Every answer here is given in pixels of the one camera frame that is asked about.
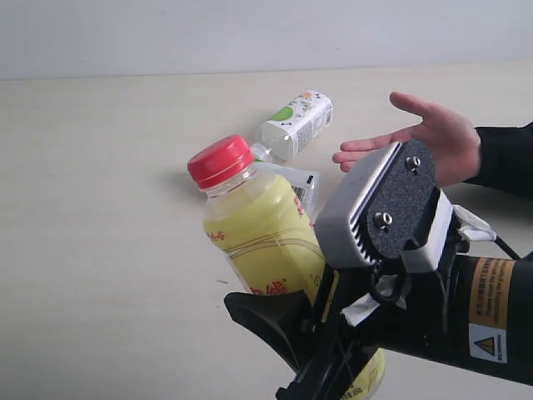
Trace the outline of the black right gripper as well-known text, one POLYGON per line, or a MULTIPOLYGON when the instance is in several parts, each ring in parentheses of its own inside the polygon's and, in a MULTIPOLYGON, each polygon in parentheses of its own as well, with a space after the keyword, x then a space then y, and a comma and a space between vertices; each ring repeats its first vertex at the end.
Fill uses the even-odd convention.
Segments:
POLYGON ((447 237, 438 268, 426 273, 407 272, 400 259, 342 269, 326 263, 321 288, 335 292, 316 346, 318 322, 302 290, 230 292, 224 305, 233 322, 300 370, 275 399, 340 399, 378 348, 470 369, 470 290, 461 282, 471 272, 469 249, 464 238, 447 237))

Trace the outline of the person's open hand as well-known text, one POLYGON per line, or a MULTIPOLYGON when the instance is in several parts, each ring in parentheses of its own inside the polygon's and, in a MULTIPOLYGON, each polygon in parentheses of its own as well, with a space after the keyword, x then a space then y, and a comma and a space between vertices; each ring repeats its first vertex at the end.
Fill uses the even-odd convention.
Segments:
POLYGON ((344 173, 370 153, 393 142, 415 139, 431 151, 440 186, 463 183, 477 176, 481 170, 481 137, 470 120, 448 107, 402 92, 392 92, 389 100, 393 107, 416 115, 421 121, 385 135, 342 143, 332 161, 344 173))

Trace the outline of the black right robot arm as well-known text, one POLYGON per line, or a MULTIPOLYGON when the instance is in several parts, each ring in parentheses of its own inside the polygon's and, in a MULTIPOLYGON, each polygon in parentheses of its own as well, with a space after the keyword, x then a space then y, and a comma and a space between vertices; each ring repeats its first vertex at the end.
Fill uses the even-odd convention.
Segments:
POLYGON ((278 399, 371 396, 386 349, 515 383, 532 382, 532 259, 472 257, 449 236, 435 271, 404 258, 325 271, 315 302, 303 292, 226 295, 232 320, 293 370, 278 399))

